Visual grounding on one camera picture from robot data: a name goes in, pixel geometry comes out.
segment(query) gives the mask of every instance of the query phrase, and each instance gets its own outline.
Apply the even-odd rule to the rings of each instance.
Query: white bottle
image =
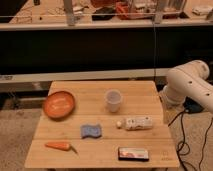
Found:
[[[148,116],[129,117],[123,121],[117,121],[116,126],[118,129],[124,128],[128,131],[151,129],[153,127],[153,120]]]

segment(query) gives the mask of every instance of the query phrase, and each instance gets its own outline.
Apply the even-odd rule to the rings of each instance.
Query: floor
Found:
[[[44,169],[25,169],[24,162],[30,147],[32,137],[41,113],[42,100],[35,103],[28,101],[19,109],[11,109],[11,103],[5,102],[0,111],[0,171],[44,171]],[[165,112],[164,121],[169,123],[179,110]],[[213,115],[209,112],[197,114],[184,114],[183,125],[186,134],[186,142],[190,147],[190,153],[182,156],[182,160],[191,163],[185,164],[189,171],[212,171],[213,166],[213,126],[207,134],[204,158],[199,169],[202,155],[202,146],[205,132],[210,125]],[[183,139],[180,117],[170,126],[172,137],[177,146]],[[168,169],[167,171],[182,171],[179,169]]]

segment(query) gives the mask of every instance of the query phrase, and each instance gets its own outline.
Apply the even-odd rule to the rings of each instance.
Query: red object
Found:
[[[44,113],[53,119],[63,118],[71,114],[74,107],[74,97],[66,91],[59,91],[49,95],[43,103]]]
[[[119,0],[90,0],[95,8],[109,6],[115,4]]]
[[[69,151],[71,149],[71,145],[69,142],[62,141],[50,141],[45,143],[45,146],[63,151]]]
[[[129,7],[127,3],[125,2],[117,2],[115,5],[116,13],[118,14],[118,17],[122,20],[127,20],[129,18]]]

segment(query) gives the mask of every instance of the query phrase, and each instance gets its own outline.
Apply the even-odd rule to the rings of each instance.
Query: small box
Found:
[[[118,159],[130,161],[149,161],[149,153],[148,150],[144,148],[119,147]]]

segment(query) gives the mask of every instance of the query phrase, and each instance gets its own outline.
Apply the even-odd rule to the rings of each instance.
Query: wooden table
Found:
[[[119,89],[124,101],[117,113],[105,107],[104,94]],[[63,121],[53,121],[42,113],[29,153],[26,168],[176,168],[179,161],[163,109],[152,81],[62,81],[53,82],[49,91],[71,92],[76,100],[74,112]],[[116,122],[129,116],[150,116],[150,130],[117,129]],[[83,124],[100,124],[102,137],[81,139]],[[70,141],[78,154],[47,148],[50,140]],[[149,162],[119,161],[118,147],[142,147],[149,151]]]

